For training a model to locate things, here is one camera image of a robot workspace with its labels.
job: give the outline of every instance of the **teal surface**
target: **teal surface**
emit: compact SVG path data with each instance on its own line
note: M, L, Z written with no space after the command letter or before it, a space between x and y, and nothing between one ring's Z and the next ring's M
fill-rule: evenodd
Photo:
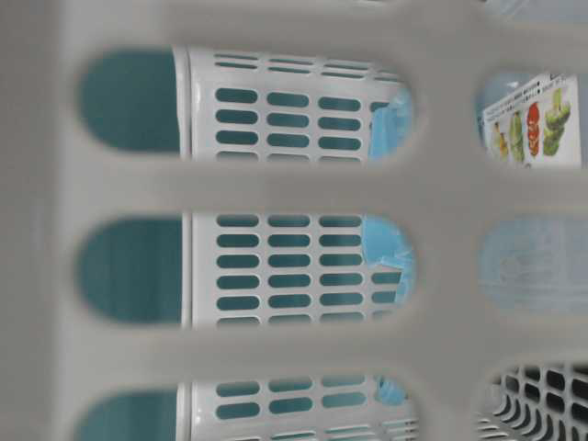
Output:
M130 153L179 154L171 51L123 51L90 66L80 84L90 132ZM111 320L179 323L181 220L124 220L92 236L79 277L90 306ZM117 396L90 410L79 441L172 441L175 390Z

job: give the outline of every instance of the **light blue surface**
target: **light blue surface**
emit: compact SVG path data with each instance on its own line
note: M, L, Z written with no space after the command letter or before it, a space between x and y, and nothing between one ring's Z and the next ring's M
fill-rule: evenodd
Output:
M387 107L374 112L369 157L379 160L396 152L413 125L413 102L407 89L402 89ZM364 261L369 266L390 266L401 269L396 288L396 303L404 303L414 284L414 253L410 242L387 220L365 216L362 223ZM389 406L399 406L406 392L395 381L376 377L376 400Z

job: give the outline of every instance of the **oval hole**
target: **oval hole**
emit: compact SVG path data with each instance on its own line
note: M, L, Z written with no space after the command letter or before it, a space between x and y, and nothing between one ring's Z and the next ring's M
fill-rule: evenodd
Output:
M255 124L257 114L250 110L223 109L217 112L217 121L225 124Z
M254 227L259 223L253 214L228 214L217 218L220 227Z
M259 299L253 296L221 297L217 308L221 311L249 311L259 307Z
M258 244L259 238L254 234L222 234L217 238L221 248L251 248Z
M76 441L160 441L175 439L176 390L116 395L92 407Z
M308 287L311 278L306 274L284 274L271 276L267 282L272 288L300 288Z
M256 268L259 266L259 257L253 254L227 254L217 259L220 268Z
M311 264L311 258L306 254L273 254L268 263L274 268L303 267Z
M292 379L272 379L269 382L269 389L272 392L292 392L294 390L306 390L312 386L310 377L300 377Z
M357 131L361 128L359 119L322 117L319 119L319 127L325 130Z
M359 109L361 109L361 103L356 99L324 96L319 99L319 107L324 108L325 110L357 112Z
M79 106L88 129L112 147L180 153L171 51L115 51L92 62Z
M321 256L323 266L357 266L362 262L361 254L323 254Z
M376 285L394 285L401 281L401 273L374 273L371 276L371 281Z
M328 293L321 295L321 304L323 306L359 305L363 299L358 292Z
M216 414L221 420L234 420L257 416L260 411L259 404L256 402L240 402L236 404L223 404L217 407Z
M307 412L311 408L312 400L307 397L273 400L269 403L269 411L276 414Z
M99 230L79 257L87 302L112 320L180 321L180 219L123 220Z
M286 294L269 298L271 308L306 308L311 304L311 297L306 294Z
M341 287L345 285L361 285L363 277L359 273L323 274L321 285L324 287Z
M361 140L356 138L323 136L319 139L319 147L327 150L356 151L361 148Z
M257 392L259 392L259 383L257 381L221 383L217 386L217 395L223 398L255 395Z
M217 132L217 141L221 144L254 145L259 136L254 131L221 130Z
M267 223L276 228L308 227L311 218L304 215L275 215L270 216Z
M366 402L366 396L361 392L337 393L322 397L322 406L327 409L360 406L364 402Z
M357 234L324 234L319 242L322 246L359 246L361 236Z
M305 95L273 92L267 96L267 102L272 106L306 107L309 99Z
M306 234L272 234L267 242L275 247L309 246L311 238Z
M270 113L267 116L270 126L305 128L309 125L309 117L291 113Z
M259 286L257 276L221 276L217 278L220 289L253 289Z
M223 103L253 104L257 102L257 92L248 89L222 88L217 90L216 97Z
M288 133L272 133L267 137L267 143L273 147L294 147L303 149L310 144L306 135L293 135Z

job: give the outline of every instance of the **white plastic crate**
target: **white plastic crate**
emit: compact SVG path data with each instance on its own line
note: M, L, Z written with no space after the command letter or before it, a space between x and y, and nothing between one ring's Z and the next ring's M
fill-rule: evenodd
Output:
M202 49L175 49L175 62L181 150L193 160L365 162L372 112L400 85L367 62ZM184 258L191 265L184 270L191 283L183 295L184 325L308 326L393 312L401 306L394 300L400 270L363 263L361 223L361 216L333 214L185 216ZM391 280L379 281L386 275ZM272 386L281 380L289 382L233 379L241 383L182 389L178 438L416 438L412 401L378 402L373 376L303 377L293 380L299 383L293 389ZM243 385L246 393L221 396L221 388ZM324 405L333 399L341 402ZM289 403L295 407L274 409ZM259 414L243 418L247 406L259 406ZM231 408L236 416L219 417Z

